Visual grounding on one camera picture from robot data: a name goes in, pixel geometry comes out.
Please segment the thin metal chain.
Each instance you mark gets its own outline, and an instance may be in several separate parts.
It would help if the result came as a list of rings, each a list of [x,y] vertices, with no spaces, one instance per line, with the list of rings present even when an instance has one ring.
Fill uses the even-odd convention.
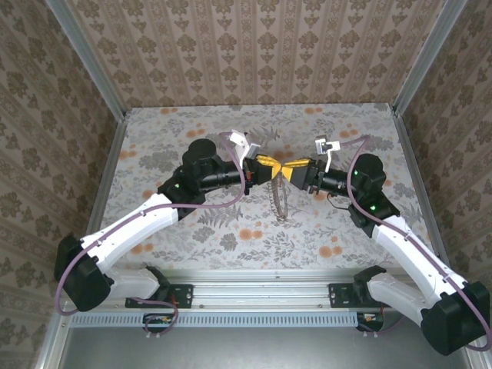
[[[286,221],[289,215],[288,188],[282,173],[278,173],[270,181],[270,203],[274,216],[278,221]]]

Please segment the aluminium frame rail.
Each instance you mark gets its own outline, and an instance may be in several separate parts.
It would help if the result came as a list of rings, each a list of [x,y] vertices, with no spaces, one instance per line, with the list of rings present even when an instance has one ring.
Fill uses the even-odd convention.
[[[148,298],[158,288],[157,278],[153,277],[145,268],[141,270],[117,270],[110,276],[102,274],[98,268],[89,268],[87,271],[72,270],[70,272],[57,270],[55,271],[55,280],[58,282],[59,288],[68,295],[75,304],[77,311],[80,312],[91,311],[106,301]],[[196,284],[190,285],[194,288],[193,300],[199,295],[199,287]],[[330,301],[328,285],[320,289],[319,295]],[[417,288],[412,288],[387,271],[375,275],[367,283],[370,296],[374,300],[393,308],[415,306],[418,310],[430,309],[446,296],[455,295],[459,291],[466,291],[469,286],[469,283],[458,274],[449,274],[447,277],[440,274],[426,274],[422,284],[419,284]],[[211,285],[210,288],[214,290],[213,298],[228,299],[233,307],[251,306],[261,299],[275,299],[282,304],[287,304],[290,300],[307,299],[311,296],[309,287],[288,284],[281,279],[252,284],[221,282]]]

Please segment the aluminium corner post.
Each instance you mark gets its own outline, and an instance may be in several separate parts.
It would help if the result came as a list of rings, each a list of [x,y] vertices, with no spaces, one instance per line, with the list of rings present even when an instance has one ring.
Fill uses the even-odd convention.
[[[125,104],[118,96],[109,74],[95,52],[94,45],[89,41],[87,32],[82,28],[67,0],[46,0],[46,2],[115,120],[117,123],[123,122],[126,113]]]
[[[411,103],[461,12],[464,10],[466,3],[467,0],[445,1],[415,63],[412,65],[400,92],[394,100],[393,112],[396,116],[402,116]]]

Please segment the aluminium side rail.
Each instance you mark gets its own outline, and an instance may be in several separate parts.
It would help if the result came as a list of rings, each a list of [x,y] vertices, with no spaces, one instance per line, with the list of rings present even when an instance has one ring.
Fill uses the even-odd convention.
[[[102,219],[105,213],[106,204],[111,190],[111,184],[115,175],[115,170],[118,164],[118,158],[121,153],[121,147],[125,139],[126,131],[126,120],[119,121],[115,129],[115,136],[113,137],[111,143],[111,148],[108,153],[105,169],[101,176],[101,181],[95,199],[95,204],[92,208],[91,217],[86,228],[87,234],[93,234],[101,228]]]
[[[414,188],[417,194],[417,198],[422,210],[424,222],[427,227],[427,232],[429,234],[430,243],[435,254],[447,265],[450,266],[449,257],[447,256],[447,252],[444,247],[444,243],[440,236],[439,227],[437,226],[436,219],[434,217],[434,213],[431,207],[431,203],[429,201],[429,197],[427,196],[426,188],[424,185],[424,181],[421,177],[421,173],[419,171],[418,163],[414,155],[414,150],[411,145],[411,140],[408,137],[408,133],[404,124],[404,120],[401,115],[397,114],[393,110],[391,110],[394,119],[394,125],[398,133],[398,137],[401,143],[401,147],[404,153],[404,156],[407,161],[408,170],[410,172],[412,182],[414,184]]]

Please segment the grey sheet metal panel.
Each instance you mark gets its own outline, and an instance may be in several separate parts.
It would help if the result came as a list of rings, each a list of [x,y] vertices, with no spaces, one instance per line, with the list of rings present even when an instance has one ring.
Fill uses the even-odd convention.
[[[70,327],[53,317],[35,369],[492,369],[492,351],[442,356],[417,326],[379,335],[349,327]]]

